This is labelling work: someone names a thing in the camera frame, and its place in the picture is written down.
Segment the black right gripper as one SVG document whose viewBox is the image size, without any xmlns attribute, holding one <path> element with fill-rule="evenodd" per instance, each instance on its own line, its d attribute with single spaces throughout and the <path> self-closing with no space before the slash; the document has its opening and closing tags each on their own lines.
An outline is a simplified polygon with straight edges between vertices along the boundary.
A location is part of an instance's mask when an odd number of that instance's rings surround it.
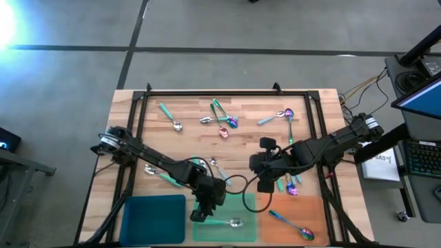
<svg viewBox="0 0 441 248">
<path fill-rule="evenodd" d="M 259 141 L 260 148 L 265 150 L 276 149 L 276 140 L 262 137 Z M 259 152 L 249 157 L 249 169 L 255 174 L 264 176 L 282 176 L 293 174 L 293 159 L 287 152 Z M 269 179 L 260 179 L 257 182 L 257 192 L 273 194 L 274 182 Z"/>
</svg>

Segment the white paper sheet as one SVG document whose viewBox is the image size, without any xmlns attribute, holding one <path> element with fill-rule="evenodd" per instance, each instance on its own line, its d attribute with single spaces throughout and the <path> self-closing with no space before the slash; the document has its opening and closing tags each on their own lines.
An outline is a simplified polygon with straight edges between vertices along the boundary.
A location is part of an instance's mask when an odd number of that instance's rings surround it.
<svg viewBox="0 0 441 248">
<path fill-rule="evenodd" d="M 393 147 L 363 162 L 361 165 L 363 177 L 366 179 L 400 181 L 396 153 Z"/>
</svg>

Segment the green plastic tray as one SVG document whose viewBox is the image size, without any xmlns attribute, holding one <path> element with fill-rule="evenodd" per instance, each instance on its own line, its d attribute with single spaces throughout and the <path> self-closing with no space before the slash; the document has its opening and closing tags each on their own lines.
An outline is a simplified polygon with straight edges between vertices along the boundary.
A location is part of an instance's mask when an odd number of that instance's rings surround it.
<svg viewBox="0 0 441 248">
<path fill-rule="evenodd" d="M 241 219 L 243 225 L 232 227 L 230 224 L 209 224 L 211 220 L 229 221 L 233 218 Z M 224 204 L 216 208 L 213 216 L 208 216 L 203 223 L 192 224 L 192 236 L 195 242 L 256 242 L 257 240 L 257 215 L 245 209 L 241 195 L 226 195 Z"/>
</svg>

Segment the black backlit keyboard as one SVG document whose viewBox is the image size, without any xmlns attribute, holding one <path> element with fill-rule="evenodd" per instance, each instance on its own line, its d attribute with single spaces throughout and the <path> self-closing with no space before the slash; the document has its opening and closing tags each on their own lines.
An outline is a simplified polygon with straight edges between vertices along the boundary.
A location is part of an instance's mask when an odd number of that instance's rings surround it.
<svg viewBox="0 0 441 248">
<path fill-rule="evenodd" d="M 403 148 L 409 174 L 441 178 L 441 142 L 408 139 Z"/>
</svg>

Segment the grey computer cart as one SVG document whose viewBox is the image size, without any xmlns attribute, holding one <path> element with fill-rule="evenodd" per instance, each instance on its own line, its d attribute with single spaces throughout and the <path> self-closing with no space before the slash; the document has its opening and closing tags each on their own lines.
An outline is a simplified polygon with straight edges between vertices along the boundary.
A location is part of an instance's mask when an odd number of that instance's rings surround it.
<svg viewBox="0 0 441 248">
<path fill-rule="evenodd" d="M 387 57 L 385 65 L 396 96 L 402 96 L 396 77 L 401 72 L 412 71 L 413 68 L 402 67 L 395 56 Z M 441 120 L 406 111 L 402 111 L 402 115 L 411 140 L 441 142 Z M 408 179 L 421 219 L 426 223 L 441 223 L 441 200 L 434 194 L 435 189 L 441 187 L 441 179 L 409 173 Z"/>
</svg>

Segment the computer monitor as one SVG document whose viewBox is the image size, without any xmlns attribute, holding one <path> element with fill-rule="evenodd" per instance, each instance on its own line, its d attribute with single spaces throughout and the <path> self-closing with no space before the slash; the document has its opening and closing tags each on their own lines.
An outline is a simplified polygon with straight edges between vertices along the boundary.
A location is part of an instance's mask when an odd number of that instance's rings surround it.
<svg viewBox="0 0 441 248">
<path fill-rule="evenodd" d="M 441 120 L 441 72 L 398 97 L 391 107 Z"/>
</svg>

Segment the grey metal bench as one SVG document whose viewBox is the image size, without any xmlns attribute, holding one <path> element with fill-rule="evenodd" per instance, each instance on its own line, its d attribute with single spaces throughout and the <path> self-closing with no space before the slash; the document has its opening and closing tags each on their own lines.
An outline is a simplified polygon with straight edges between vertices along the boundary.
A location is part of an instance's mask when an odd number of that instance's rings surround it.
<svg viewBox="0 0 441 248">
<path fill-rule="evenodd" d="M 10 245 L 9 237 L 21 200 L 30 191 L 34 173 L 53 176 L 57 169 L 0 149 L 0 248 Z"/>
</svg>

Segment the black power adapter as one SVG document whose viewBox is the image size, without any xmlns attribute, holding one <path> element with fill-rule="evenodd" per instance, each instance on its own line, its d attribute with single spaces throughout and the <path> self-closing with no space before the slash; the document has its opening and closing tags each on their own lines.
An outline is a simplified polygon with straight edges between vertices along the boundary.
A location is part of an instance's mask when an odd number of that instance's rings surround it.
<svg viewBox="0 0 441 248">
<path fill-rule="evenodd" d="M 424 56 L 421 62 L 428 76 L 435 76 L 441 72 L 441 56 Z"/>
</svg>

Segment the black metal table frame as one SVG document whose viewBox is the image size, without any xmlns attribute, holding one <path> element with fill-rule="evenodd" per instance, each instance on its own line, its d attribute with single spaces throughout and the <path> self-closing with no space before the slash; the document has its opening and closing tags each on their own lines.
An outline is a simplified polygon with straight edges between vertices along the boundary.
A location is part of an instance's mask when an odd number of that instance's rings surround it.
<svg viewBox="0 0 441 248">
<path fill-rule="evenodd" d="M 230 116 L 238 117 L 236 129 L 220 122 L 228 130 L 227 138 L 220 137 L 216 121 L 208 124 L 199 121 L 204 116 L 215 117 L 210 108 L 213 99 L 217 99 Z M 182 124 L 182 131 L 173 129 L 171 120 L 159 107 L 160 103 Z M 225 116 L 214 107 L 218 117 Z M 281 148 L 289 145 L 289 121 L 285 115 L 263 125 L 257 124 L 259 120 L 287 108 L 294 112 L 292 133 L 296 141 L 321 138 L 347 126 L 334 89 L 116 91 L 107 126 L 127 128 L 133 137 L 176 161 L 195 155 L 200 165 L 210 169 L 213 176 L 224 180 L 218 170 L 210 165 L 209 159 L 214 157 L 232 183 L 231 186 L 226 184 L 226 195 L 241 195 L 245 209 L 257 215 L 257 240 L 195 242 L 192 236 L 193 222 L 189 217 L 198 208 L 199 202 L 191 189 L 175 187 L 159 176 L 147 174 L 144 167 L 149 163 L 141 159 L 132 158 L 117 163 L 112 155 L 101 154 L 96 164 L 101 171 L 92 179 L 76 244 L 85 247 L 128 247 L 120 244 L 119 237 L 125 202 L 129 197 L 182 194 L 186 198 L 185 240 L 181 244 L 158 246 L 273 246 L 260 240 L 258 215 L 269 211 L 274 194 L 289 194 L 278 191 L 276 181 L 273 194 L 257 192 L 258 178 L 249 169 L 249 157 L 265 151 L 259 146 L 262 137 L 275 139 Z M 297 186 L 298 196 L 322 198 L 328 245 L 348 247 L 373 242 L 365 200 L 353 164 L 340 161 L 332 169 L 317 163 L 301 176 L 302 183 Z"/>
</svg>

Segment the black monitor pole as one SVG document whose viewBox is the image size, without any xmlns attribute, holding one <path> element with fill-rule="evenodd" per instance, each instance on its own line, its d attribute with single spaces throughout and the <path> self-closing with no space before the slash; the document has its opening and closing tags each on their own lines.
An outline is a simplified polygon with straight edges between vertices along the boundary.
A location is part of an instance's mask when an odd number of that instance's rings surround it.
<svg viewBox="0 0 441 248">
<path fill-rule="evenodd" d="M 441 25 L 428 34 L 417 45 L 411 48 L 405 55 L 398 59 L 398 63 L 403 67 L 410 67 L 420 57 L 431 49 L 441 39 Z"/>
</svg>

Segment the orange plastic tray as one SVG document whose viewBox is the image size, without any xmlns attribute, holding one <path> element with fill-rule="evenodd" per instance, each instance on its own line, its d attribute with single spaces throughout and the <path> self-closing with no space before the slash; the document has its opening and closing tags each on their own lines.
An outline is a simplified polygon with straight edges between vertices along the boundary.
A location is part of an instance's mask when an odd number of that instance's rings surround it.
<svg viewBox="0 0 441 248">
<path fill-rule="evenodd" d="M 304 239 L 296 228 L 270 215 L 269 211 L 264 211 L 258 215 L 259 236 L 262 242 L 289 246 L 326 246 L 329 244 L 327 221 L 321 197 L 274 194 L 268 210 L 275 211 L 298 227 L 312 230 L 314 239 Z"/>
</svg>

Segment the black diagonal bar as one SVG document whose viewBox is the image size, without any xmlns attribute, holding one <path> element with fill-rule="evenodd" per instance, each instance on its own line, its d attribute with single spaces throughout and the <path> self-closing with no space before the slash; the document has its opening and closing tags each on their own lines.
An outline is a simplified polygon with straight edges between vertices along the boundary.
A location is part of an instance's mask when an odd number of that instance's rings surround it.
<svg viewBox="0 0 441 248">
<path fill-rule="evenodd" d="M 353 156 L 354 162 L 355 164 L 363 163 L 374 156 L 377 156 L 396 146 L 400 141 L 404 141 L 409 138 L 410 135 L 407 125 L 403 123 L 383 135 L 379 141 L 372 142 L 359 149 Z"/>
</svg>

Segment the black device with blue light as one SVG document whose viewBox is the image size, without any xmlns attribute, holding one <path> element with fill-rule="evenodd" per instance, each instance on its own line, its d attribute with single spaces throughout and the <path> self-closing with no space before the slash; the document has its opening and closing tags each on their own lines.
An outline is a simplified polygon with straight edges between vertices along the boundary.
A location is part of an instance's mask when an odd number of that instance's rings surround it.
<svg viewBox="0 0 441 248">
<path fill-rule="evenodd" d="M 20 142 L 20 136 L 0 127 L 0 149 L 15 153 Z"/>
</svg>

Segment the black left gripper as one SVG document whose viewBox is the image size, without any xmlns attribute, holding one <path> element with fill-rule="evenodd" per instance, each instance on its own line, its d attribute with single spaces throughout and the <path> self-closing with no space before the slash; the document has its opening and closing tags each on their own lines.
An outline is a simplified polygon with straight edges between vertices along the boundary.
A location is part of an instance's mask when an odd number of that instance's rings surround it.
<svg viewBox="0 0 441 248">
<path fill-rule="evenodd" d="M 201 169 L 194 169 L 190 174 L 188 185 L 192 188 L 201 208 L 194 209 L 190 220 L 196 223 L 205 222 L 207 216 L 213 216 L 217 206 L 222 206 L 226 197 L 226 184 L 220 179 L 207 175 Z"/>
</svg>

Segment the dark blue plastic tray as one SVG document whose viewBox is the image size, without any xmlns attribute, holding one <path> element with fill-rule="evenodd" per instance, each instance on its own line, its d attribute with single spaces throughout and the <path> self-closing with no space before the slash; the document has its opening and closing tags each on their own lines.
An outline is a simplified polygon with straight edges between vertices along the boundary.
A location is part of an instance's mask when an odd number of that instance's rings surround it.
<svg viewBox="0 0 441 248">
<path fill-rule="evenodd" d="M 182 194 L 131 196 L 125 202 L 119 242 L 123 246 L 181 244 L 186 198 Z"/>
</svg>

